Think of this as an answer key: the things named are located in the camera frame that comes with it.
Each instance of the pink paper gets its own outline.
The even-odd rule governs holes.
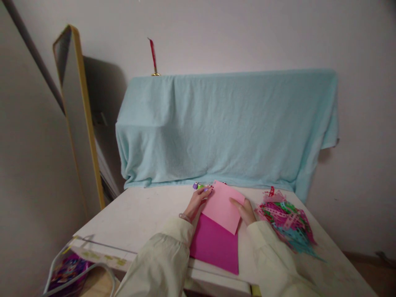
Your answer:
[[[231,204],[230,197],[243,204],[244,195],[226,184],[214,181],[213,194],[208,198],[202,213],[220,226],[235,235],[238,228],[240,215],[238,209]]]
[[[190,256],[238,275],[238,234],[231,234],[201,214],[191,242]]]

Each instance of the magenta paper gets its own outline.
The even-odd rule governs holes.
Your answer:
[[[238,275],[238,233],[231,234],[201,214],[191,243],[190,256]]]

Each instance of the pink paper sheet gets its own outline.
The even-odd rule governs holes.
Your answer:
[[[191,242],[190,256],[238,275],[238,234],[231,234],[201,214]]]
[[[213,189],[214,192],[208,198],[202,213],[235,235],[240,215],[238,209],[231,204],[229,198],[232,197],[243,204],[245,197],[237,190],[219,181],[214,181]]]

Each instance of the cream jacket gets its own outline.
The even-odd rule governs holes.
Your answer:
[[[298,274],[292,252],[268,222],[250,224],[247,232],[254,245],[262,296],[319,296],[318,289]],[[193,225],[171,218],[139,251],[116,297],[181,296],[193,233]]]

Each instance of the red ribbon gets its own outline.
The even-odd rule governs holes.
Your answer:
[[[148,37],[147,39],[150,40],[151,53],[153,54],[154,73],[157,73],[157,61],[156,61],[156,52],[154,51],[154,42]]]

